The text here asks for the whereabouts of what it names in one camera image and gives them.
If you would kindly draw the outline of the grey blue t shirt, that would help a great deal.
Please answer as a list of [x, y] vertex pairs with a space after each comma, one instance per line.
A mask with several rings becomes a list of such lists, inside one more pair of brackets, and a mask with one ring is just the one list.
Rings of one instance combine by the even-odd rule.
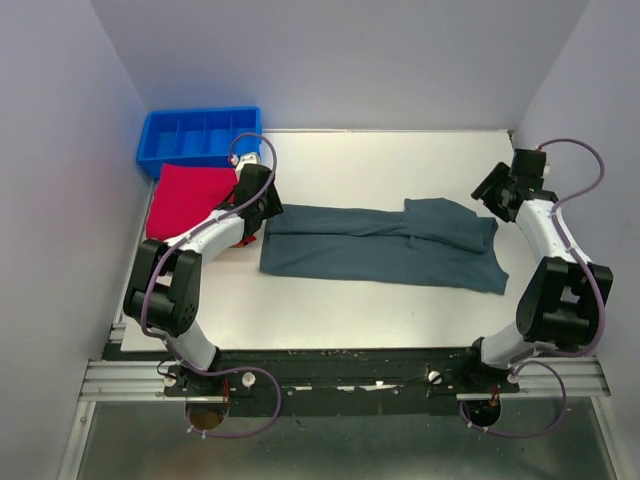
[[502, 295], [495, 219], [445, 198], [400, 211], [287, 205], [266, 224], [264, 274], [462, 288]]

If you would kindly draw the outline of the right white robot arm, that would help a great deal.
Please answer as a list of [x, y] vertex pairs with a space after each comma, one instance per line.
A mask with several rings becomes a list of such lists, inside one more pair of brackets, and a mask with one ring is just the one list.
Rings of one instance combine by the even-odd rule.
[[514, 322], [477, 339], [469, 349], [473, 359], [460, 367], [462, 384], [474, 392], [493, 384], [496, 371], [512, 371], [528, 359], [587, 356], [604, 333], [613, 273], [579, 247], [563, 218], [564, 200], [544, 186], [546, 166], [541, 147], [517, 149], [511, 163], [498, 163], [472, 193], [519, 227], [538, 262]]

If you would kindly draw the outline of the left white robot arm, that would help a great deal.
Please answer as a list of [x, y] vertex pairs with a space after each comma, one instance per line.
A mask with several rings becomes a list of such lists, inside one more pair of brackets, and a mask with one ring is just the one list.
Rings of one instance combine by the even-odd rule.
[[147, 239], [136, 251], [123, 313], [189, 368], [187, 382], [201, 395], [214, 393], [222, 380], [214, 364], [219, 349], [197, 320], [203, 267], [283, 212], [274, 182], [271, 168], [247, 164], [231, 193], [205, 220], [167, 241]]

